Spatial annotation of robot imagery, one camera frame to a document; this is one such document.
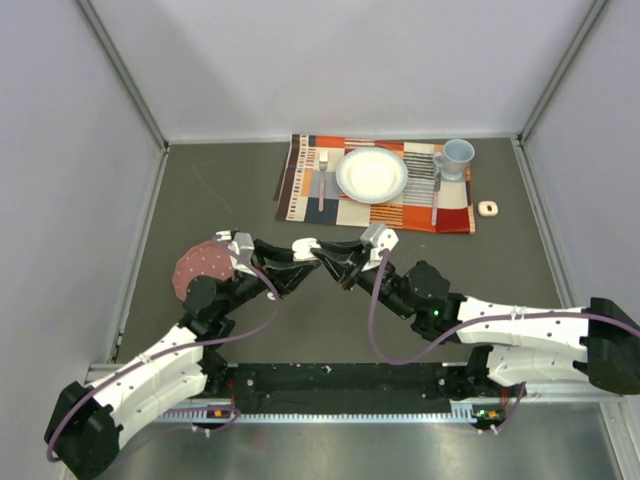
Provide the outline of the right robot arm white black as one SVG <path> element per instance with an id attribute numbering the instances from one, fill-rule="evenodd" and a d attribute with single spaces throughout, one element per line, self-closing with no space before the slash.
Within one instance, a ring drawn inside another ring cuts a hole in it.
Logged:
<path id="1" fill-rule="evenodd" d="M 369 342 L 390 365 L 414 363 L 451 341 L 471 346 L 466 380 L 481 396 L 543 381 L 639 392 L 639 327 L 611 300 L 592 298 L 587 307 L 567 309 L 498 304 L 451 291 L 449 280 L 424 260 L 398 274 L 388 242 L 319 241 L 310 251 L 343 289 L 358 286 L 370 294 Z M 412 319 L 412 331 L 427 346 L 409 358 L 386 356 L 374 333 L 378 305 Z"/>

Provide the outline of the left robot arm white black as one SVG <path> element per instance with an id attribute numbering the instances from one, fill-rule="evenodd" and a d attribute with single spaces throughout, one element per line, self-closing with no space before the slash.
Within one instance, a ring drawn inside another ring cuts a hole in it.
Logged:
<path id="1" fill-rule="evenodd" d="M 176 263 L 174 291 L 185 313 L 155 344 L 111 374 L 59 395 L 44 440 L 50 462 L 78 479 L 94 479 L 141 429 L 180 402 L 216 396 L 227 374 L 216 350 L 235 342 L 232 311 L 266 292 L 291 293 L 320 265 L 314 238 L 280 248 L 247 233 L 224 231 L 190 248 Z"/>

